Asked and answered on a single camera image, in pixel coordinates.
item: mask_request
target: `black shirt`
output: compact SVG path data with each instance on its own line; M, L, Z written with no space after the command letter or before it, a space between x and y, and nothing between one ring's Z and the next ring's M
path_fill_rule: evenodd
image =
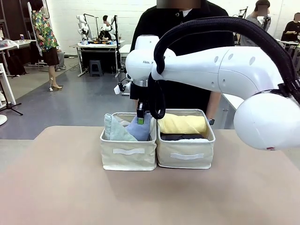
M297 34L285 34L288 31L295 31ZM290 21L285 28L282 41L298 41L298 34L300 33L300 22Z
M135 29L131 51L135 48L140 35L156 35L161 38L171 28L194 19L228 16L221 7L208 1L201 1L201 8L192 9L187 16L178 9L160 9L152 7L144 12ZM169 48L177 56L195 53L211 48L234 46L233 34L230 32L210 32L190 35L172 44ZM167 109L201 109L206 112L210 91L178 82L163 81L160 83L165 94ZM140 99L145 88L131 85L130 98Z

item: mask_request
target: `yellow folded cloth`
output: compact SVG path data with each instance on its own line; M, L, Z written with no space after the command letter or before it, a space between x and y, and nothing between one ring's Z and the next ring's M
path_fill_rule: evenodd
M158 120L160 132L164 134L205 134L207 125L203 116L177 116L166 114Z

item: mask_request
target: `beige storage bin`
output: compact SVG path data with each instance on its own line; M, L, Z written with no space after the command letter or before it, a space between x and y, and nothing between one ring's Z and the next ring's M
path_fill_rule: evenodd
M121 124L128 124L136 113L117 112L113 116ZM152 171L156 168L156 139L157 121L152 118L150 124L150 141L125 142L109 141L105 138L105 131L101 134L101 154L105 170L119 171Z
M160 127L157 126L157 159L161 167L182 169L209 169L213 158L215 135L209 121L201 110L169 109L166 113L178 116L204 116L208 129L202 134L207 140L164 141L160 137Z

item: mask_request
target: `blue cloth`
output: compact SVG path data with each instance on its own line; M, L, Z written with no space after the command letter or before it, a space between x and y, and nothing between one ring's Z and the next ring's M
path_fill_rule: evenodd
M126 127L126 130L135 137L139 142L146 142L150 135L151 114L145 114L144 124L137 123L137 116L134 117L131 124Z

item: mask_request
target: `black skirt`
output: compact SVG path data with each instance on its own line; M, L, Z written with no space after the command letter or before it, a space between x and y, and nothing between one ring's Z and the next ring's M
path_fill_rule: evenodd
M43 59L48 66L56 66L60 63L56 48L50 48L47 52L43 52Z

